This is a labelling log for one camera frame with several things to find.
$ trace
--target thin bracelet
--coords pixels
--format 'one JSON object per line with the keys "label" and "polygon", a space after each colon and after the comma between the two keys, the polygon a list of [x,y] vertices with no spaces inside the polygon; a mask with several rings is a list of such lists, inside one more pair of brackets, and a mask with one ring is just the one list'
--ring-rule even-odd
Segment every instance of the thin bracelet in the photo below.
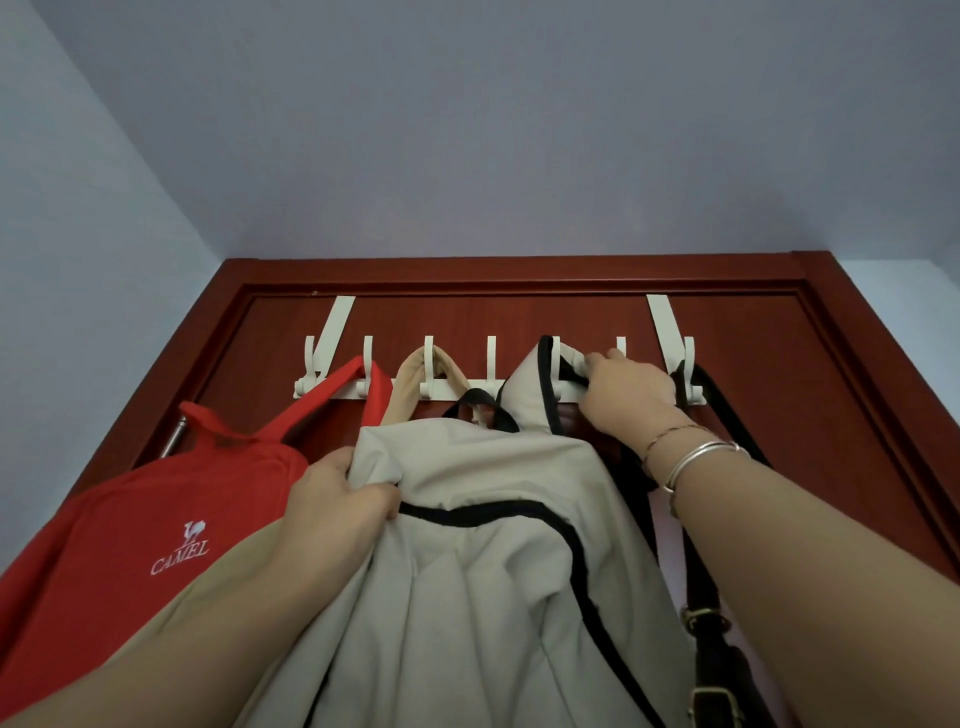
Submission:
{"label": "thin bracelet", "polygon": [[647,446],[647,454],[640,461],[640,467],[646,473],[647,477],[653,477],[650,474],[650,471],[647,470],[647,460],[650,459],[650,451],[654,448],[654,445],[656,445],[663,438],[664,435],[669,435],[671,432],[676,432],[677,430],[680,430],[680,429],[691,429],[691,428],[702,429],[704,432],[709,432],[711,435],[713,434],[713,432],[711,432],[709,429],[707,429],[703,425],[697,425],[696,423],[687,423],[686,425],[677,425],[676,427],[668,427],[666,430],[661,432],[659,435],[657,435],[657,437],[655,437],[653,440],[650,441],[650,445]]}
{"label": "thin bracelet", "polygon": [[696,460],[701,455],[706,455],[708,452],[713,452],[718,449],[728,449],[733,450],[734,452],[744,452],[747,454],[747,457],[750,457],[750,453],[747,452],[744,448],[740,447],[737,443],[728,443],[723,440],[714,440],[710,443],[703,443],[700,447],[694,448],[688,452],[680,461],[673,466],[673,470],[670,471],[670,475],[667,476],[666,482],[663,483],[663,490],[670,494],[670,515],[674,518],[677,517],[677,510],[674,507],[673,499],[677,495],[677,478],[680,477],[680,473],[684,471],[684,468]]}

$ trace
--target light gray fabric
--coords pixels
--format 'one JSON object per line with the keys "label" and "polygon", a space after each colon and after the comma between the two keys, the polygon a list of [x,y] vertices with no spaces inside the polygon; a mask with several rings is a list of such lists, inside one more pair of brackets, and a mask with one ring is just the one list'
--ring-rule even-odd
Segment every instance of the light gray fabric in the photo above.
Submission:
{"label": "light gray fabric", "polygon": [[[693,652],[657,563],[593,448],[543,431],[526,396],[542,409],[533,357],[503,401],[535,431],[364,428],[349,481],[395,478],[406,503],[445,511],[522,499],[560,516],[617,652],[666,725],[686,725]],[[466,528],[401,514],[239,724],[301,728],[327,675],[310,722],[324,728],[647,725],[584,625],[572,559],[533,518]]]}

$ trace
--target red tote bag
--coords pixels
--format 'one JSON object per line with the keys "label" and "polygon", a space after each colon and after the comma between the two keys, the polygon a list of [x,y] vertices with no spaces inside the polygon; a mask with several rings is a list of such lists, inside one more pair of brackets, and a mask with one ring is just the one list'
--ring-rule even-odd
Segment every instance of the red tote bag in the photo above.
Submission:
{"label": "red tote bag", "polygon": [[[0,720],[100,666],[220,556],[280,518],[308,465],[283,440],[362,372],[357,356],[253,436],[185,402],[194,449],[66,501],[0,577]],[[374,364],[361,426],[380,424],[391,391]],[[216,435],[242,444],[218,448]]]}

